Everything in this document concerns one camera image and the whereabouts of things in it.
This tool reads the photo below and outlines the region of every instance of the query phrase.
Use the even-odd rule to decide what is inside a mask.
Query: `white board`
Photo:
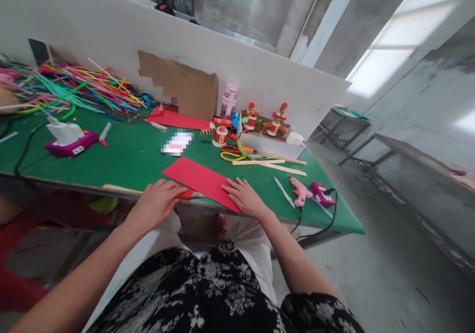
[[[51,44],[68,59],[94,68],[92,58],[141,90],[137,51],[168,57],[239,86],[238,109],[253,101],[270,117],[288,103],[287,122],[307,139],[350,83],[128,0],[0,0],[0,52],[34,64],[28,38]],[[217,111],[221,108],[218,102]]]

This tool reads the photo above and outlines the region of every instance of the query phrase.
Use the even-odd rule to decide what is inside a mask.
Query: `wooden strip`
[[[143,193],[142,191],[127,189],[125,187],[120,187],[120,186],[115,186],[115,185],[110,185],[110,184],[105,184],[104,186],[102,186],[102,188],[105,188],[108,190],[119,190],[119,191],[128,192],[128,193],[137,193],[137,194]]]
[[[267,157],[268,157],[268,156],[274,156],[274,155],[267,154],[267,153],[265,153],[265,152],[260,152],[260,151],[258,151],[257,154],[258,154],[258,155],[262,155],[262,156],[267,156]],[[306,164],[307,164],[305,161],[292,160],[292,159],[288,159],[288,158],[286,158],[286,157],[276,157],[276,158],[279,159],[279,160],[285,160],[285,161],[287,161],[287,162],[298,163],[298,164],[300,164],[300,165],[306,165]]]
[[[293,173],[295,175],[307,176],[307,174],[303,171],[289,169],[288,167],[284,167],[284,166],[272,165],[272,164],[263,164],[263,163],[260,163],[260,162],[259,162],[259,165],[262,165],[262,166],[265,166],[265,167],[270,167],[270,168],[273,168],[273,169],[276,169],[276,170],[281,170],[281,171]]]
[[[250,160],[250,161],[233,161],[233,165],[259,165],[264,163],[284,163],[285,160]]]

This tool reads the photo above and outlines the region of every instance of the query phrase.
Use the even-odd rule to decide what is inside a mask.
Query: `hand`
[[[186,190],[186,187],[179,187],[177,183],[164,179],[158,180],[154,185],[148,185],[123,225],[144,236],[170,215],[172,208],[179,201],[175,197]]]
[[[231,187],[225,185],[222,187],[229,193],[229,198],[242,213],[257,219],[259,222],[269,216],[275,216],[246,180],[243,182],[238,177],[236,178],[236,182],[228,179],[228,183]]]

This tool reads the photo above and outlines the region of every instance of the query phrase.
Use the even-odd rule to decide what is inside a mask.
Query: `red cardstock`
[[[209,168],[201,166],[186,157],[180,157],[163,170],[162,175],[202,193],[234,212],[241,213],[229,198],[228,193],[221,187],[221,185],[229,186],[228,179]]]
[[[147,118],[150,123],[157,123],[160,125],[169,125],[177,128],[185,129],[209,129],[209,121],[203,119],[195,119],[185,117],[178,114],[178,109],[173,107],[163,106],[163,112],[156,107],[152,114]]]

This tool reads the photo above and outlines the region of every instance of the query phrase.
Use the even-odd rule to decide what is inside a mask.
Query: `power cord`
[[[25,176],[23,176],[21,173],[20,173],[20,166],[21,164],[23,163],[23,161],[25,160],[25,157],[28,153],[28,150],[30,149],[30,145],[31,145],[31,140],[33,138],[33,135],[35,135],[35,133],[41,129],[43,126],[45,126],[46,124],[49,124],[49,123],[43,123],[43,124],[40,124],[39,126],[37,126],[36,128],[34,128],[30,135],[28,136],[28,139],[26,140],[26,145],[25,145],[25,148],[23,149],[23,152],[22,154],[20,155],[20,158],[18,159],[18,161],[16,162],[16,165],[15,165],[15,168],[13,170],[13,173],[15,174],[15,177],[17,177],[18,179],[22,180],[28,187],[30,187],[34,194],[43,202],[43,203],[46,203],[46,200],[45,198],[40,194],[40,191],[38,190],[38,187],[36,187],[36,185],[31,182],[28,178],[26,178]],[[7,227],[11,224],[14,224],[14,223],[17,223],[17,222],[20,222],[30,216],[32,216],[33,214],[35,213],[35,211],[31,211],[30,214],[28,214],[27,216],[24,216],[18,220],[15,220],[12,219],[10,222],[8,223],[4,223],[4,224],[0,224],[0,228],[4,228],[4,227]]]
[[[319,236],[321,233],[323,232],[326,232],[328,229],[330,229],[335,221],[335,215],[336,215],[336,204],[338,203],[338,192],[335,190],[335,189],[328,189],[326,191],[323,192],[324,195],[330,195],[332,192],[335,192],[335,206],[333,207],[333,218],[332,218],[332,221],[330,222],[330,224],[328,224],[328,226],[322,230],[320,230],[319,232],[316,232],[316,233],[313,233],[313,234],[309,234],[309,235],[305,235],[305,236],[299,236],[296,240],[298,241],[299,239],[301,238],[307,238],[307,237],[317,237]],[[300,210],[300,219],[297,223],[297,225],[295,226],[295,228],[290,232],[291,234],[293,233],[293,231],[295,229],[297,229],[298,225],[300,224],[300,220],[302,219],[302,211]]]

